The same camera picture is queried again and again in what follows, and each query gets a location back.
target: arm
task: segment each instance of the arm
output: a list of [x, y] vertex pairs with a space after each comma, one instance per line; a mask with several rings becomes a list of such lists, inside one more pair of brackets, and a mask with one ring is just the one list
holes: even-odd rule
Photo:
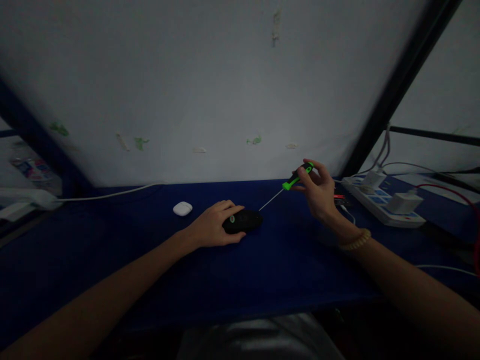
[[[305, 194], [312, 215], [336, 234], [341, 245], [355, 241], [362, 231], [338, 212], [334, 181], [324, 165], [313, 163], [318, 174], [312, 171], [309, 176], [299, 168], [304, 187], [297, 190]], [[414, 324], [457, 355], [480, 358], [480, 312], [475, 307], [372, 238], [350, 252]]]
[[246, 234], [225, 233], [222, 223], [243, 206], [217, 202], [189, 227], [129, 263], [19, 338], [0, 359], [84, 359], [130, 307], [173, 264], [200, 247], [238, 243]]

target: red cable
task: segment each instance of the red cable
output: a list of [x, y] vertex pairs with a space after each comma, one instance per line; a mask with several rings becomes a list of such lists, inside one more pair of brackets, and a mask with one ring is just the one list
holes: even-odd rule
[[445, 187], [445, 186], [440, 186], [440, 185], [433, 185], [433, 184], [420, 184], [420, 185], [417, 185], [415, 186], [416, 188], [421, 188], [421, 187], [424, 187], [424, 186], [432, 186], [434, 188], [440, 188], [440, 189], [444, 189], [444, 190], [448, 190], [449, 192], [452, 192], [456, 195], [458, 195], [459, 197], [461, 197], [468, 205], [470, 205], [470, 207], [473, 209], [473, 211], [475, 212], [476, 214], [476, 221], [477, 221], [477, 225], [478, 225], [478, 231], [477, 231], [477, 235], [476, 235], [476, 241], [475, 241], [475, 245], [473, 246], [473, 264], [474, 264], [474, 267], [475, 267], [475, 273], [476, 273], [476, 276], [478, 278], [480, 278], [480, 266], [479, 266], [479, 257], [480, 257], [480, 210], [478, 207], [475, 206], [475, 204], [473, 202], [471, 202], [470, 200], [468, 200], [465, 196], [463, 196], [461, 193], [455, 191], [455, 190], [452, 190], [452, 189], [449, 189], [448, 187]]

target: beaded bracelet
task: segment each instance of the beaded bracelet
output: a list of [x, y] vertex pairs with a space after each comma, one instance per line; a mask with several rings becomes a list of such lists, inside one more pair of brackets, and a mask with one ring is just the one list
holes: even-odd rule
[[370, 232], [370, 230], [365, 228], [361, 229], [361, 231], [362, 234], [357, 240], [347, 245], [340, 245], [339, 248], [343, 251], [352, 251], [365, 245], [365, 243], [372, 237], [372, 233]]

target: screwdriver shaft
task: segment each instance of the screwdriver shaft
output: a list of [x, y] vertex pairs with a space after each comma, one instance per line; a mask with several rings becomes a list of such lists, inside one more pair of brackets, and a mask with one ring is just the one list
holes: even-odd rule
[[268, 202], [267, 202], [265, 205], [263, 205], [263, 206], [260, 208], [260, 210], [262, 210], [262, 209], [263, 209], [264, 207], [266, 207], [273, 199], [275, 199], [278, 195], [280, 195], [280, 193], [281, 193], [283, 190], [284, 190], [284, 189], [280, 190], [274, 197], [272, 197], [270, 200], [268, 200]]

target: white cable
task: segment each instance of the white cable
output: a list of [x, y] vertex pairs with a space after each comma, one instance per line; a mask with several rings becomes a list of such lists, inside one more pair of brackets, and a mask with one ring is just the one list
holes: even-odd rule
[[283, 191], [283, 189], [280, 190], [274, 197], [272, 197], [265, 205], [263, 205], [263, 206], [260, 208], [260, 210], [262, 210], [264, 207], [266, 207], [268, 204], [270, 204], [270, 202], [271, 202], [273, 199], [275, 199], [278, 195], [280, 195], [280, 193], [281, 193], [282, 191]]
[[385, 162], [385, 160], [387, 160], [388, 156], [390, 155], [390, 123], [388, 123], [386, 125], [386, 129], [385, 129], [385, 137], [383, 138], [383, 144], [381, 145], [381, 149], [380, 149], [380, 152], [378, 153], [378, 156], [376, 157], [376, 159], [373, 161], [373, 165], [368, 168], [367, 170], [364, 170], [364, 171], [360, 171], [360, 172], [357, 172], [355, 175], [352, 175], [351, 178], [357, 176], [357, 175], [360, 175], [360, 174], [365, 174], [365, 173], [368, 173], [370, 170], [372, 170], [375, 166], [378, 166], [381, 168], [382, 166], [380, 165], [380, 158], [382, 157], [382, 154], [384, 153], [384, 150], [385, 150], [385, 147], [388, 145], [388, 152], [385, 156], [385, 158], [382, 160], [382, 163]]
[[353, 216], [351, 213], [349, 213], [349, 211], [347, 210], [347, 208], [344, 205], [340, 205], [340, 207], [344, 212], [346, 212], [348, 215], [350, 215], [351, 219], [353, 220], [352, 221], [353, 225], [357, 225], [357, 219], [355, 219], [355, 216]]
[[462, 269], [459, 269], [459, 268], [456, 268], [456, 267], [451, 267], [451, 266], [443, 266], [443, 265], [415, 265], [415, 266], [417, 268], [439, 268], [439, 269], [455, 270], [455, 271], [458, 271], [458, 272], [461, 272], [461, 273], [465, 273], [465, 274], [477, 277], [477, 274], [475, 274], [473, 272], [462, 270]]
[[70, 198], [70, 199], [58, 199], [57, 201], [64, 203], [64, 202], [70, 202], [70, 201], [100, 200], [100, 199], [111, 198], [111, 197], [118, 196], [118, 195], [134, 193], [136, 191], [143, 190], [143, 189], [146, 189], [146, 188], [149, 188], [149, 187], [152, 187], [152, 186], [156, 186], [156, 185], [166, 185], [166, 184], [167, 184], [166, 182], [156, 182], [156, 183], [153, 183], [153, 184], [150, 184], [150, 185], [137, 187], [137, 188], [132, 189], [132, 190], [120, 191], [120, 192], [116, 192], [116, 193], [109, 194], [109, 195], [95, 196], [95, 197], [79, 197], [79, 198]]

